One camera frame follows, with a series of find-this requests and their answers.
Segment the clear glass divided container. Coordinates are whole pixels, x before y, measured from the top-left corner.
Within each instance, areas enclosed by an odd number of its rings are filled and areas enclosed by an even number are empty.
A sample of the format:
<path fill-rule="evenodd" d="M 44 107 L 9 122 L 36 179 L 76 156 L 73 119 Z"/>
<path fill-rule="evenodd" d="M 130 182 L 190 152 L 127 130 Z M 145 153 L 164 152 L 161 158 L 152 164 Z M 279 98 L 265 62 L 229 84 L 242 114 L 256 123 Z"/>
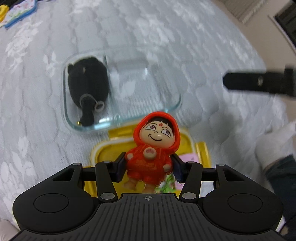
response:
<path fill-rule="evenodd" d="M 105 108 L 94 113 L 94 124 L 82 126 L 82 111 L 69 92 L 67 68 L 80 59 L 95 57 L 107 68 L 109 95 Z M 62 74 L 63 119 L 80 133 L 128 125 L 154 111 L 171 113 L 182 102 L 178 65 L 160 46 L 121 46 L 80 52 L 69 57 Z"/>

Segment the small yellow lidded container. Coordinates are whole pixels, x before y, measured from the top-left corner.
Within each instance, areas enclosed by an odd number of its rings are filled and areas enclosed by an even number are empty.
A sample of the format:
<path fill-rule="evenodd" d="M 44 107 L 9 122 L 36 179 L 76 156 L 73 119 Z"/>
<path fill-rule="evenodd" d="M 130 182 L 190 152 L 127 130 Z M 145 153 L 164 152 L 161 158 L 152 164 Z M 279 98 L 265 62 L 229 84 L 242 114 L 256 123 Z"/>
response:
<path fill-rule="evenodd" d="M 5 4 L 0 5 L 0 22 L 2 22 L 5 19 L 8 11 L 9 11 L 9 7 L 7 5 Z"/>

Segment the red hooded doll figure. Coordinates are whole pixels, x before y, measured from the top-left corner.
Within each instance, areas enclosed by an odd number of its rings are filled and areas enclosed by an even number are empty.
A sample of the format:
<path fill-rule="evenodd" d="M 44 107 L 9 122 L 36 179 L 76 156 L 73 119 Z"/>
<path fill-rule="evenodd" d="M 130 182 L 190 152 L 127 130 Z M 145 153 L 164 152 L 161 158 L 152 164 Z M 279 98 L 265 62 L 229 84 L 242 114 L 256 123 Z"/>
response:
<path fill-rule="evenodd" d="M 170 155 L 181 142 L 178 124 L 168 113 L 150 113 L 136 126 L 133 140 L 136 147 L 125 154 L 128 180 L 124 187 L 136 190 L 143 182 L 143 192 L 154 193 L 173 170 Z"/>

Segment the pink green toy box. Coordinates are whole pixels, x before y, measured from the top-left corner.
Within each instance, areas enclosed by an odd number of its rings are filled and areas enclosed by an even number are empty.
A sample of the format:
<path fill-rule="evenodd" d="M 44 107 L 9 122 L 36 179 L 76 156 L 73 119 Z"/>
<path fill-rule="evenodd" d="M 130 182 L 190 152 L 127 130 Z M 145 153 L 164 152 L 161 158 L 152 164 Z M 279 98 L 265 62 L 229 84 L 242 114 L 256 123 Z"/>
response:
<path fill-rule="evenodd" d="M 171 161 L 173 164 L 173 175 L 176 180 L 175 187 L 176 190 L 181 191 L 190 173 L 192 164 L 199 164 L 198 156 L 196 154 L 184 154 L 180 156 L 172 154 Z"/>

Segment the yellow plastic container lid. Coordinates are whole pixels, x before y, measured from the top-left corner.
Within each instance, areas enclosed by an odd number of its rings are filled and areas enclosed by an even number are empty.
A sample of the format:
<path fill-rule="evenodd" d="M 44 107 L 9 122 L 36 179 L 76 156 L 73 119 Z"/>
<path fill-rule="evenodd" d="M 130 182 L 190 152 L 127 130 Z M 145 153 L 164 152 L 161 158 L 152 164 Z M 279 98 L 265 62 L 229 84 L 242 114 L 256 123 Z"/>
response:
<path fill-rule="evenodd" d="M 136 125 L 124 126 L 110 130 L 109 140 L 98 143 L 90 155 L 90 167 L 94 167 L 96 163 L 103 161 L 115 161 L 116 158 L 125 151 L 136 146 L 133 141 L 133 131 Z M 205 142 L 195 143 L 185 128 L 180 128 L 181 142 L 177 155 L 196 154 L 199 163 L 205 168 L 211 168 L 211 158 Z M 174 193 L 179 195 L 181 191 L 176 190 Z"/>

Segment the black plush cat keychain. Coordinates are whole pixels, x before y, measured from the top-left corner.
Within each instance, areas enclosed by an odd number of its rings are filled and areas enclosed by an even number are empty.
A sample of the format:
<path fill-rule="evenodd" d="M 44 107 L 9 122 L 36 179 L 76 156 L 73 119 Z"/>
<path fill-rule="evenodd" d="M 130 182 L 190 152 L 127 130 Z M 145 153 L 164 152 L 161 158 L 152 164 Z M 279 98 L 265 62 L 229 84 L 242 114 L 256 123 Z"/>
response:
<path fill-rule="evenodd" d="M 68 87 L 74 104 L 82 111 L 82 126 L 94 124 L 94 113 L 101 112 L 109 95 L 107 68 L 91 56 L 69 64 Z"/>

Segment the blue jeans leg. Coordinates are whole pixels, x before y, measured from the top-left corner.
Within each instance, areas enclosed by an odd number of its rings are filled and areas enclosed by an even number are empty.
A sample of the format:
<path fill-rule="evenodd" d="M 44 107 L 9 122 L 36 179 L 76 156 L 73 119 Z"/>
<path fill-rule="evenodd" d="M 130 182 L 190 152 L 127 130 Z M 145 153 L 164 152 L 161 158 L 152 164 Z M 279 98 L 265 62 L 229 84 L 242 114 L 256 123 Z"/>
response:
<path fill-rule="evenodd" d="M 289 155 L 275 162 L 266 172 L 274 193 L 283 203 L 287 240 L 295 240 L 295 159 Z"/>

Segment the green bell keychain charm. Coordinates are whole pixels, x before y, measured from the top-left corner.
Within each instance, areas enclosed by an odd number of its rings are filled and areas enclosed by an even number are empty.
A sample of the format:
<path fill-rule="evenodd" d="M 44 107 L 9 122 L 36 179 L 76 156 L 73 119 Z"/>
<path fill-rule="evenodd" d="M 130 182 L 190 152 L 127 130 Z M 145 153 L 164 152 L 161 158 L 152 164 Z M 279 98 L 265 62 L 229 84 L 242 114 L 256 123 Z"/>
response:
<path fill-rule="evenodd" d="M 176 191 L 175 181 L 173 173 L 167 175 L 165 180 L 156 188 L 156 193 L 174 193 Z"/>

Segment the white sock foot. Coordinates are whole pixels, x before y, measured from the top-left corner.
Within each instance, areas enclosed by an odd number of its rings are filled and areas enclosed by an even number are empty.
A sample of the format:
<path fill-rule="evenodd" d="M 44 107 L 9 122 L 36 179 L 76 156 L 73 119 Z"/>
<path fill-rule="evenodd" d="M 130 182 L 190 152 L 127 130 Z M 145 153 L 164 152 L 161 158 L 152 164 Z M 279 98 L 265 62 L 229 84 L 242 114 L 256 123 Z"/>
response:
<path fill-rule="evenodd" d="M 295 136 L 295 120 L 282 128 L 261 135 L 256 142 L 255 154 L 263 170 L 275 162 L 292 155 L 292 138 Z"/>

